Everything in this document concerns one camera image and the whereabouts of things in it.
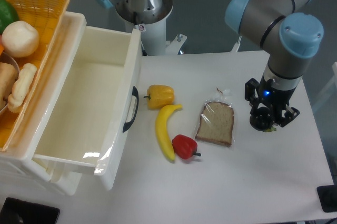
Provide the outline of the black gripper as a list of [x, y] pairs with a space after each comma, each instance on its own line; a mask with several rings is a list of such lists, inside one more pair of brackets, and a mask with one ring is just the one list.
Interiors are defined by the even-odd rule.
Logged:
[[274, 124], [285, 127], [300, 115], [300, 111], [289, 106], [289, 100], [295, 91], [295, 80], [278, 77], [264, 72], [260, 83], [251, 78], [245, 83], [245, 100], [251, 106], [251, 117], [261, 119], [260, 104], [270, 109]]

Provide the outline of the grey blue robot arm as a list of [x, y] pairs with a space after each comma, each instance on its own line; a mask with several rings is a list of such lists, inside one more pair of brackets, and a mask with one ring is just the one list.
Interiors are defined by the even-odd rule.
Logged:
[[299, 115], [299, 110], [290, 106], [290, 98], [324, 35], [316, 17], [300, 12], [310, 1], [231, 0], [227, 6], [226, 24], [269, 55], [261, 79], [245, 84], [250, 124], [256, 130], [286, 126]]

